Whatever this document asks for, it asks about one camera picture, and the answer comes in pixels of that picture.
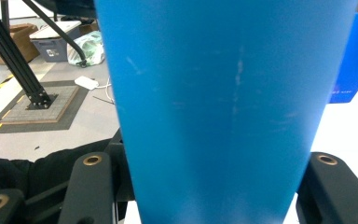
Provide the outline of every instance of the plastic bin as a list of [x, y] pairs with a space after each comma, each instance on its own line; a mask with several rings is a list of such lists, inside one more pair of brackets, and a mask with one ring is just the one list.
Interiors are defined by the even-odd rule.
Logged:
[[[59, 21], [57, 25], [72, 39], [80, 37], [80, 30], [78, 28], [80, 21]], [[50, 27], [41, 29], [39, 32], [30, 35], [30, 37], [46, 62], [68, 62], [66, 56], [66, 41]]]

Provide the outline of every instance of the floor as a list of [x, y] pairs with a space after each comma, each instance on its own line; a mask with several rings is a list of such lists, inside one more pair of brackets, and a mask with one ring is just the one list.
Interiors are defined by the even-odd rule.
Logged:
[[[95, 78], [101, 85], [104, 85], [108, 78], [106, 62], [80, 68], [68, 63], [45, 63], [39, 56], [31, 61], [30, 65], [41, 81], [75, 80], [77, 77], [85, 76]], [[8, 75], [10, 72], [5, 66], [0, 65], [0, 82]], [[20, 90], [14, 78], [2, 87], [0, 110]], [[94, 97], [107, 100], [103, 89], [90, 91], [70, 130], [0, 134], [0, 158], [34, 161], [60, 149], [73, 148], [113, 136], [118, 128], [115, 106]], [[349, 104], [326, 106], [312, 151], [323, 151], [340, 157], [358, 177], [358, 93]], [[292, 203], [284, 223], [298, 222], [293, 205]], [[140, 223], [136, 203], [131, 203], [126, 223]]]

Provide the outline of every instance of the black metal pole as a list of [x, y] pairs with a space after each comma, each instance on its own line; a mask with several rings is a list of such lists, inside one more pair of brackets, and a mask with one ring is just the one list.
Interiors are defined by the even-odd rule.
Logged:
[[4, 24], [7, 31], [10, 33], [10, 22], [8, 14], [8, 0], [1, 0], [1, 13], [2, 13], [2, 23]]
[[37, 7], [31, 0], [22, 0], [30, 9], [34, 11], [42, 20], [47, 23], [58, 35], [60, 35], [74, 50], [79, 54], [82, 62], [80, 65], [86, 67], [86, 56], [84, 55], [83, 50], [78, 46], [77, 43], [71, 37], [69, 37], [58, 25], [52, 21], [39, 7]]
[[13, 76], [19, 81], [25, 94], [34, 105], [47, 108], [51, 99], [40, 85], [34, 72], [23, 58], [13, 39], [0, 21], [0, 56]]

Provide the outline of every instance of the blue cylinder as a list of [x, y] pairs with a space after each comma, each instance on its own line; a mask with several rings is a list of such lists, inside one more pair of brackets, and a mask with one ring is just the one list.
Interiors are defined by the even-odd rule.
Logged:
[[282, 223], [356, 1], [95, 1], [144, 224]]

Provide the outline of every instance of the blue box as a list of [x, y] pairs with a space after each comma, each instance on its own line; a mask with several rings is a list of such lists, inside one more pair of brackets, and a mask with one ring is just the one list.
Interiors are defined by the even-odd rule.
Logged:
[[349, 103], [358, 92], [358, 13], [355, 15], [351, 34], [333, 89], [330, 104]]

